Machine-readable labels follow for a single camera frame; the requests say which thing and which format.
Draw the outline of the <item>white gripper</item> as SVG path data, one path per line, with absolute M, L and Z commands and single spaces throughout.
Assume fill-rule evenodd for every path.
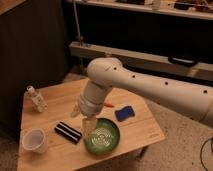
M 82 120 L 83 135 L 88 137 L 96 128 L 97 118 L 92 117 L 98 115 L 104 105 L 107 95 L 111 92 L 111 87 L 104 87 L 89 80 L 81 92 L 77 104 L 74 105 L 71 117 L 76 117 L 80 112 L 90 118 Z

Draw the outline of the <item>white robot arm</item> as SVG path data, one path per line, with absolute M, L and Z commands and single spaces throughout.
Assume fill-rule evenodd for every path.
M 104 101 L 116 87 L 159 103 L 213 128 L 213 87 L 136 73 L 117 58 L 96 58 L 87 67 L 88 82 L 79 95 L 72 116 L 92 118 L 101 113 Z

